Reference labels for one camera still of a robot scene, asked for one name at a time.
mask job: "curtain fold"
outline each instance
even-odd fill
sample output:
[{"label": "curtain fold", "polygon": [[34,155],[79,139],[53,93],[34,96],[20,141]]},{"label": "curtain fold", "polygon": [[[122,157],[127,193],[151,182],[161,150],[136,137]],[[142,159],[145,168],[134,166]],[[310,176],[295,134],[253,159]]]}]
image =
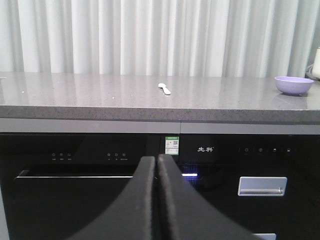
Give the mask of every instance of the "curtain fold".
[{"label": "curtain fold", "polygon": [[0,71],[303,77],[320,0],[0,0]]}]

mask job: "white spoon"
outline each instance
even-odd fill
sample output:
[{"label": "white spoon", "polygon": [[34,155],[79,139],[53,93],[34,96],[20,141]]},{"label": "white spoon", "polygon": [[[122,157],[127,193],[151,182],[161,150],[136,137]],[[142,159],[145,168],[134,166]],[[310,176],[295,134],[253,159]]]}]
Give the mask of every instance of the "white spoon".
[{"label": "white spoon", "polygon": [[163,89],[165,95],[171,94],[171,92],[169,91],[169,89],[167,88],[167,86],[164,83],[159,83],[158,87]]}]

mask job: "silver handle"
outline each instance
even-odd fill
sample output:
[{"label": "silver handle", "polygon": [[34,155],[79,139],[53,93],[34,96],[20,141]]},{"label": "silver handle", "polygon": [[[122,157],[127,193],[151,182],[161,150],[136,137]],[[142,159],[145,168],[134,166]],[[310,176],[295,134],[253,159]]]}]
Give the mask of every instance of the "silver handle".
[{"label": "silver handle", "polygon": [[27,176],[29,170],[23,170],[16,179],[129,179],[133,176]]},{"label": "silver handle", "polygon": [[285,195],[287,178],[284,176],[242,176],[239,180],[240,197],[282,197]]},{"label": "silver handle", "polygon": [[270,189],[270,188],[241,188],[240,194],[252,194],[252,195],[258,195],[258,194],[270,194],[270,195],[283,195],[284,190],[281,189],[281,187],[276,189]]}]

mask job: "gray quartz countertop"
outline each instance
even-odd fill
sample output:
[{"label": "gray quartz countertop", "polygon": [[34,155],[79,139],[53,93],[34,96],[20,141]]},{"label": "gray quartz countertop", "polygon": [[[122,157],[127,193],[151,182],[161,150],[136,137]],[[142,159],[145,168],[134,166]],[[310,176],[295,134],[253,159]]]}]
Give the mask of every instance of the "gray quartz countertop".
[{"label": "gray quartz countertop", "polygon": [[320,82],[290,96],[273,78],[0,72],[0,118],[319,125]]}]

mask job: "sticker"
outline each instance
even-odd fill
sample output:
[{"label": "sticker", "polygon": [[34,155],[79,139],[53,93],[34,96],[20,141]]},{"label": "sticker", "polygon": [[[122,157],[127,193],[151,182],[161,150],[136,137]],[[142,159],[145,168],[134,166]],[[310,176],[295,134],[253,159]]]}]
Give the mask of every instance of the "sticker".
[{"label": "sticker", "polygon": [[178,148],[166,148],[165,149],[165,154],[178,155],[178,153],[179,153]]},{"label": "sticker", "polygon": [[165,154],[169,154],[169,155],[179,154],[179,137],[178,136],[165,137]]}]

